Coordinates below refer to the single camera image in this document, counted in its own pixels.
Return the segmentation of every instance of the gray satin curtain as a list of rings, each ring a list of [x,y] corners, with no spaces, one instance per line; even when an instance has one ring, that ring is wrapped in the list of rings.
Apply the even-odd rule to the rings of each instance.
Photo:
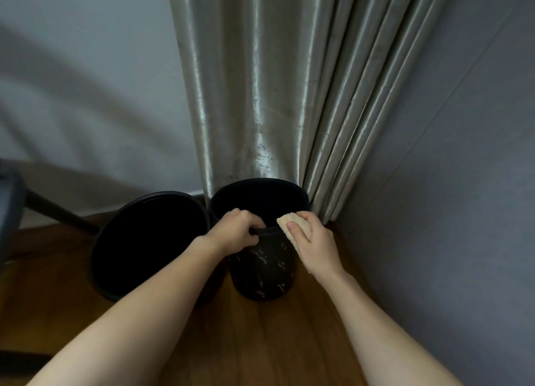
[[[335,220],[445,0],[170,0],[207,197],[293,181]]]

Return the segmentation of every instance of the trash can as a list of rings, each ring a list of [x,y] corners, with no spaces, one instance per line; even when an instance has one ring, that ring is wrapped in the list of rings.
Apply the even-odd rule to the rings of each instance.
[[[116,302],[209,229],[208,212],[189,194],[158,192],[140,197],[122,207],[97,234],[90,279],[104,297]],[[225,261],[221,261],[201,291],[196,307],[213,298],[225,274]]]
[[[259,178],[240,180],[218,190],[209,206],[212,224],[234,208],[249,210],[264,220],[266,228],[251,229],[257,245],[227,257],[227,266],[237,291],[251,300],[273,300],[293,285],[297,253],[277,218],[310,209],[307,193],[285,180]]]

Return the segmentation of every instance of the hand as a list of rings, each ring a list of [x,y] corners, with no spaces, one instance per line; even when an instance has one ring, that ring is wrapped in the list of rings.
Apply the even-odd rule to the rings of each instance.
[[[312,230],[310,241],[296,223],[290,221],[286,227],[298,244],[299,257],[308,272],[313,274],[320,283],[333,275],[344,273],[331,230],[325,228],[314,213],[297,212],[297,215],[310,224]]]
[[[227,256],[258,243],[258,235],[249,234],[251,227],[265,228],[266,225],[257,215],[235,208],[226,213],[206,237]]]

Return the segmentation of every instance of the wall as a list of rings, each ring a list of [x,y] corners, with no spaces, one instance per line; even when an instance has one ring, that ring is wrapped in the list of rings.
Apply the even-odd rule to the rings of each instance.
[[[30,188],[83,214],[201,189],[169,0],[0,0],[0,41],[0,157]]]
[[[535,384],[535,0],[451,0],[339,218],[466,385]]]

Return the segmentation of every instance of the person's left hand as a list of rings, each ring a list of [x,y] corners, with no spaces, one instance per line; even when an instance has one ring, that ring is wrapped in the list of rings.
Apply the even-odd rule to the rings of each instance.
[[[265,228],[266,225],[257,215],[235,208],[226,213],[206,237],[227,256],[258,243],[258,235],[249,234],[251,227]]]

